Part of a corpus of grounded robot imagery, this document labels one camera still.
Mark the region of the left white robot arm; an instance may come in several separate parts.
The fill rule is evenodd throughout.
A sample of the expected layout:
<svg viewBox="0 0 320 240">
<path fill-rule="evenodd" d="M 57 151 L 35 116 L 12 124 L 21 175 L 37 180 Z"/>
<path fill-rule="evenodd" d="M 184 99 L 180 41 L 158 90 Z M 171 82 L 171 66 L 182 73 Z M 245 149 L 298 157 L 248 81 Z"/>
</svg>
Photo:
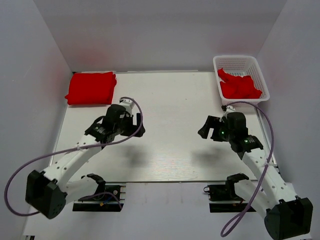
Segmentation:
<svg viewBox="0 0 320 240">
<path fill-rule="evenodd" d="M 105 180 L 95 174 L 83 175 L 71 181 L 72 176 L 94 155 L 106 146 L 116 145 L 115 138 L 125 140 L 140 138 L 145 133 L 143 115 L 133 114 L 135 102 L 122 98 L 118 104 L 111 104 L 105 115 L 98 117 L 77 142 L 74 149 L 67 149 L 61 159 L 42 171 L 34 170 L 27 176 L 25 201 L 48 219 L 55 218 L 74 201 L 99 200 L 108 195 Z"/>
</svg>

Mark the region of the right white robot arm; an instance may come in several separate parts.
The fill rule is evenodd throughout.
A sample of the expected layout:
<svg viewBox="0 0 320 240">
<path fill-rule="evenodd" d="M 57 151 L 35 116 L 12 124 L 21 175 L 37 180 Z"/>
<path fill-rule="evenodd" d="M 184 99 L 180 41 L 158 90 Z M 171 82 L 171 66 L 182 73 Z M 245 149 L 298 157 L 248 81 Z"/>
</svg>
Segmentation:
<svg viewBox="0 0 320 240">
<path fill-rule="evenodd" d="M 246 117 L 241 112 L 229 112 L 223 117 L 208 116 L 198 134 L 207 139 L 228 142 L 240 160 L 258 180 L 254 184 L 243 173 L 227 177 L 226 195 L 247 202 L 262 218 L 265 228 L 274 240 L 285 240 L 310 232 L 313 205 L 305 197 L 299 197 L 283 180 L 277 169 L 265 157 L 259 139 L 249 134 Z"/>
</svg>

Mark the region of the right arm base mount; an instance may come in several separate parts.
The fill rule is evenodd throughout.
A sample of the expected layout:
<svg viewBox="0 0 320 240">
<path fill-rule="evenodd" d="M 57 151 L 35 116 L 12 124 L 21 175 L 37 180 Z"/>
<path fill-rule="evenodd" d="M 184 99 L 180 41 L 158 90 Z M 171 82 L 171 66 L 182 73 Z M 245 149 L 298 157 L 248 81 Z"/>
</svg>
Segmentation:
<svg viewBox="0 0 320 240">
<path fill-rule="evenodd" d="M 203 188 L 208 195 L 210 213 L 240 213 L 247 202 L 238 196 L 230 196 L 226 185 L 222 182 L 208 184 Z"/>
</svg>

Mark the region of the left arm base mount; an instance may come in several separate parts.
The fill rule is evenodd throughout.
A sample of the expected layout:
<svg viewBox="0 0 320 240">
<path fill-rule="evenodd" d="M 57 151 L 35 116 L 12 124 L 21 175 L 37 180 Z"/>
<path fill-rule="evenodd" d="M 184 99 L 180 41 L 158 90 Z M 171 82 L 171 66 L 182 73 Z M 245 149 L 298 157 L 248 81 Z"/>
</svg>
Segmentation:
<svg viewBox="0 0 320 240">
<path fill-rule="evenodd" d="M 120 205 L 112 195 L 104 194 L 86 200 L 75 201 L 72 206 L 72 211 L 91 213 L 119 213 L 125 204 L 126 184 L 106 184 L 104 191 L 113 194 L 118 199 Z"/>
</svg>

